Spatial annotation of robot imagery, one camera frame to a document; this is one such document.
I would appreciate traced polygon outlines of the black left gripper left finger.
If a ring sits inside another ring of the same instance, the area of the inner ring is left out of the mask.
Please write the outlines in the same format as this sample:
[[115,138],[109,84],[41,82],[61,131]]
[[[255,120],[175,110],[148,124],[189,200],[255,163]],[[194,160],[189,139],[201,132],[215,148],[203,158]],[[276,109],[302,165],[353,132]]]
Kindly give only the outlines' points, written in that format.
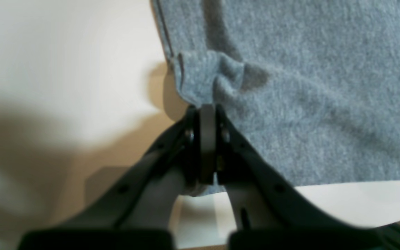
[[143,157],[79,214],[31,231],[19,250],[174,250],[168,230],[177,197],[199,188],[199,116],[189,106]]

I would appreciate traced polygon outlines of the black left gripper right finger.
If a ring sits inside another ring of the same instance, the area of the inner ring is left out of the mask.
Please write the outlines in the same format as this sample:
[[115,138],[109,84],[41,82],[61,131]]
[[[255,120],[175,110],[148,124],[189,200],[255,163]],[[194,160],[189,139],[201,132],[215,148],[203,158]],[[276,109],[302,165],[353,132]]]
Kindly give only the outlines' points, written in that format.
[[216,108],[218,182],[226,188],[237,231],[230,250],[393,250],[381,229],[358,229],[327,215],[255,152]]

